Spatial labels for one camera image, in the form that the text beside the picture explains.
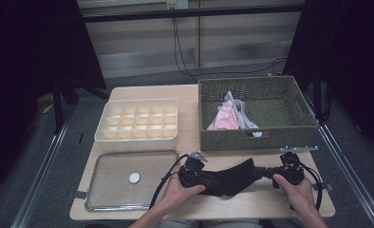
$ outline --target wicker basket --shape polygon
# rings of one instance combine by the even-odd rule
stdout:
[[[201,151],[306,146],[318,130],[291,76],[199,80],[198,87]],[[259,128],[207,130],[228,91],[245,103],[247,117]]]

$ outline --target pink object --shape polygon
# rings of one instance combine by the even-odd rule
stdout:
[[[217,108],[217,114],[214,121],[208,126],[207,130],[218,129],[238,129],[238,121],[234,114],[232,101],[223,103]]]

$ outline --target gray carpet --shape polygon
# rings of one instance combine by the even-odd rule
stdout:
[[[253,71],[266,66],[268,65],[217,67],[190,70],[190,72]],[[211,74],[199,78],[262,76],[267,72],[272,72],[272,69],[252,74]],[[156,73],[108,79],[106,80],[108,89],[105,92],[110,93],[111,89],[116,86],[181,85],[194,84],[195,82],[191,77],[179,72]],[[126,227],[131,223],[131,221],[121,220],[73,221],[69,217],[72,198],[68,196],[68,193],[78,188],[93,143],[94,133],[106,102],[106,100],[99,99],[82,90],[78,90],[77,93],[81,100],[75,106],[74,113],[69,119],[65,138],[54,163],[51,165],[47,180],[43,185],[43,191],[28,222],[28,227],[85,227],[91,223]],[[42,97],[40,103],[48,98],[49,95]],[[50,111],[47,114],[41,114],[43,108],[43,105],[39,108],[40,110],[28,131],[27,141],[22,148],[22,156],[12,167],[5,181],[0,184],[0,227],[12,225],[53,139],[54,113]],[[356,131],[355,123],[336,100],[333,100],[327,125],[374,198],[373,143],[366,135]],[[325,182],[332,183],[335,188],[329,194],[336,207],[336,214],[332,218],[327,218],[328,225],[330,227],[373,227],[363,206],[347,184],[321,136],[314,140],[314,144],[321,148],[312,153],[320,175]],[[279,227],[294,227],[285,219],[273,222]]]

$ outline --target person's arm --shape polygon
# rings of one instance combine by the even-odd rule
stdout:
[[[170,176],[162,198],[137,221],[129,226],[129,228],[156,227],[164,216],[176,210],[191,196],[205,190],[204,185],[197,185],[190,188],[183,187],[178,180],[178,174],[176,173],[178,170],[179,167],[176,167],[175,173]]]
[[[309,179],[304,178],[298,185],[292,185],[278,174],[273,175],[273,178],[284,189],[287,200],[294,208],[297,218],[303,222],[305,227],[327,227],[326,222],[315,208]]]

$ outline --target hand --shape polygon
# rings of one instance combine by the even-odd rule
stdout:
[[[204,185],[196,185],[194,187],[185,188],[181,185],[180,180],[178,179],[178,170],[180,166],[175,168],[174,174],[170,176],[167,183],[166,190],[163,193],[162,198],[158,202],[168,214],[176,210],[184,201],[190,198],[193,195],[196,195],[205,190]]]
[[[327,227],[323,218],[315,208],[309,179],[304,178],[298,185],[293,185],[281,175],[275,174],[273,178],[285,191],[286,200],[294,208],[297,218],[301,220],[306,227]]]

